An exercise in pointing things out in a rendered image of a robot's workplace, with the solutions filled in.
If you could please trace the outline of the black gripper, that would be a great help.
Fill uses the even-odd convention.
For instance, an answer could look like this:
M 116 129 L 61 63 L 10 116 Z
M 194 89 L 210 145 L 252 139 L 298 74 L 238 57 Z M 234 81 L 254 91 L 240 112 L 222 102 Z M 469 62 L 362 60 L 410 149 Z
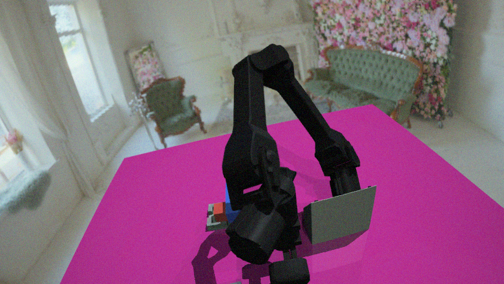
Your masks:
M 310 281 L 309 268 L 305 258 L 298 258 L 297 245 L 302 244 L 300 237 L 300 222 L 296 218 L 285 226 L 274 250 L 283 251 L 284 260 L 269 265 L 271 284 L 308 284 Z M 289 257 L 289 249 L 292 259 Z

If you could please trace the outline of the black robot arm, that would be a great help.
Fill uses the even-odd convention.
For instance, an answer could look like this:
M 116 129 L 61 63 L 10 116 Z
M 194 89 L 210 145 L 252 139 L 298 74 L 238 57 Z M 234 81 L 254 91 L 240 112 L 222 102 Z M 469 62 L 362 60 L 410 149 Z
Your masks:
M 361 190 L 360 159 L 342 133 L 332 129 L 294 77 L 281 45 L 248 55 L 233 70 L 233 130 L 223 155 L 230 206 L 241 210 L 225 233 L 231 251 L 251 264 L 268 262 L 286 225 L 297 216 L 296 172 L 280 167 L 277 143 L 266 126 L 264 88 L 277 90 L 315 141 L 314 156 L 330 177 L 332 197 Z M 262 184 L 262 185 L 261 185 Z M 243 189 L 261 185 L 243 194 Z

